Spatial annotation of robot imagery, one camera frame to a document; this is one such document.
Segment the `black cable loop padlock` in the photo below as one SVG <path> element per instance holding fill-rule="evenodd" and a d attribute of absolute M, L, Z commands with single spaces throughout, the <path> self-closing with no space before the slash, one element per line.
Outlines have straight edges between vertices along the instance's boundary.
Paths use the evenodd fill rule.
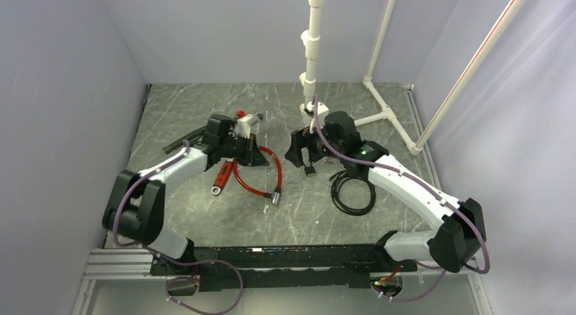
<path fill-rule="evenodd" d="M 314 152 L 309 148 L 303 148 L 302 153 L 306 153 L 308 159 L 308 163 L 304 167 L 305 175 L 308 178 L 315 176 L 317 172 L 314 167 Z"/>

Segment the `red cable lock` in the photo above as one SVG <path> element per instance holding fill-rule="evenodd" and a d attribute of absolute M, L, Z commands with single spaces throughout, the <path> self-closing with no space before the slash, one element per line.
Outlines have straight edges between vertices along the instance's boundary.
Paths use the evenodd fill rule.
<path fill-rule="evenodd" d="M 248 166 L 241 166 L 236 159 L 233 161 L 232 171 L 234 178 L 240 186 L 247 191 L 267 199 L 267 204 L 278 206 L 281 201 L 283 186 L 283 171 L 279 157 L 269 147 L 259 146 L 259 151 L 264 154 L 264 161 L 270 165 L 256 166 L 255 170 Z"/>

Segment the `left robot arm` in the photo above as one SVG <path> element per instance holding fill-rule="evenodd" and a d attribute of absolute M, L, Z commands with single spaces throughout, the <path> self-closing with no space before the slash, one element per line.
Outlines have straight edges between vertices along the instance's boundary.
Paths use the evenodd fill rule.
<path fill-rule="evenodd" d="M 195 265 L 194 242 L 173 231 L 164 220 L 166 199 L 188 179 L 206 172 L 222 159 L 243 166 L 268 163 L 257 146 L 253 126 L 261 113 L 235 116 L 212 114 L 206 124 L 164 148 L 168 158 L 150 168 L 117 175 L 102 225 L 116 246 L 141 245 L 168 259 L 178 274 Z"/>

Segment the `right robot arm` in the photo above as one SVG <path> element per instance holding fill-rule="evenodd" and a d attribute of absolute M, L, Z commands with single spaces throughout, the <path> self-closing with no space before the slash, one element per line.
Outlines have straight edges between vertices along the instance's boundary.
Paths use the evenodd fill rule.
<path fill-rule="evenodd" d="M 474 270 L 480 274 L 489 271 L 484 216 L 477 201 L 462 201 L 442 192 L 408 170 L 382 145 L 362 139 L 348 113 L 311 103 L 302 112 L 310 117 L 310 123 L 291 133 L 286 160 L 312 174 L 314 163 L 335 158 L 346 175 L 389 192 L 429 226 L 427 231 L 385 234 L 374 253 L 378 268 L 390 271 L 405 260 L 433 261 L 447 272 L 458 273 L 481 252 L 484 267 Z"/>

